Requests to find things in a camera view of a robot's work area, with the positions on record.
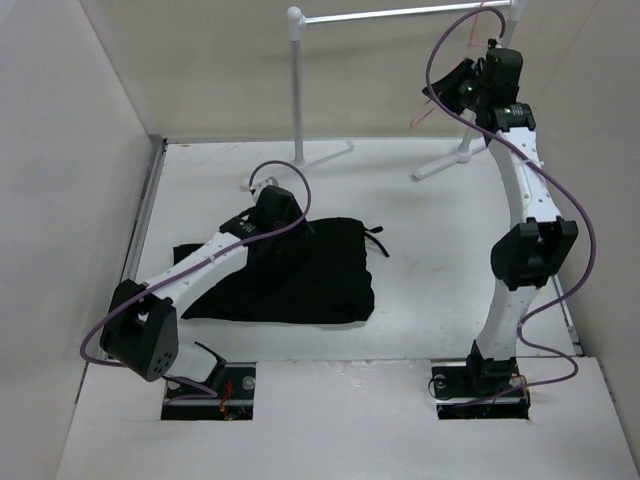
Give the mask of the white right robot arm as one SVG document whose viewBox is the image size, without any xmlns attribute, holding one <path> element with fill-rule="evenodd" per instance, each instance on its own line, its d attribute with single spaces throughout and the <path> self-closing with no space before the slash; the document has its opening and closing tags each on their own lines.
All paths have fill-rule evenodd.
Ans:
<svg viewBox="0 0 640 480">
<path fill-rule="evenodd" d="M 522 68 L 518 51 L 494 47 L 423 90 L 456 116 L 474 113 L 473 125 L 498 166 L 509 206 L 509 230 L 490 254 L 495 289 L 489 314 L 463 373 L 466 393 L 474 397 L 509 388 L 518 329 L 578 236 L 577 223 L 562 217 L 540 173 L 534 115 L 517 99 Z"/>
</svg>

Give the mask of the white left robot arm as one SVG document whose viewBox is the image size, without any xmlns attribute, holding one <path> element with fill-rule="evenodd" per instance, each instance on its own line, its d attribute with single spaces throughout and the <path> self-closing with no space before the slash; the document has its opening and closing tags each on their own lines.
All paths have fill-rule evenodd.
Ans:
<svg viewBox="0 0 640 480">
<path fill-rule="evenodd" d="M 100 347 L 147 382 L 189 380 L 197 394 L 214 398 L 224 387 L 223 359 L 179 339 L 178 320 L 230 275 L 276 252 L 276 242 L 307 233 L 294 195 L 269 185 L 255 205 L 233 217 L 204 245 L 144 283 L 127 279 L 115 289 Z"/>
</svg>

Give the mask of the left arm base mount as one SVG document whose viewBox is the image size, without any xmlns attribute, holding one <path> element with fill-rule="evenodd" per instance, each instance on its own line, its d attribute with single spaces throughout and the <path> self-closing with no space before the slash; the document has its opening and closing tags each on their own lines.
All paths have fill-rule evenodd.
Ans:
<svg viewBox="0 0 640 480">
<path fill-rule="evenodd" d="M 215 397 L 201 388 L 166 384 L 160 418 L 165 421 L 248 421 L 253 419 L 256 363 L 229 363 Z"/>
</svg>

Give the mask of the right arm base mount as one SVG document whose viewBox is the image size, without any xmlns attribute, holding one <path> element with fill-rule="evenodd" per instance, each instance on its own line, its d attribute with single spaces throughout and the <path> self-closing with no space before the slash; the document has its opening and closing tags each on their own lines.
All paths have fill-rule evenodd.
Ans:
<svg viewBox="0 0 640 480">
<path fill-rule="evenodd" d="M 528 420 L 530 394 L 526 380 L 514 373 L 477 377 L 462 362 L 431 366 L 429 393 L 439 420 Z"/>
</svg>

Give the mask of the black trousers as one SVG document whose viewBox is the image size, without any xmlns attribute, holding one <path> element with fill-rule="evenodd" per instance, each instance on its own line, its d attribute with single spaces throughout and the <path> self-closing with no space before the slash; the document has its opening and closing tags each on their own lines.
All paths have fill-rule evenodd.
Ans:
<svg viewBox="0 0 640 480">
<path fill-rule="evenodd" d="M 283 238 L 276 252 L 250 262 L 200 296 L 184 319 L 341 325 L 369 319 L 375 308 L 367 243 L 382 255 L 381 226 L 352 218 L 310 223 L 304 239 Z"/>
</svg>

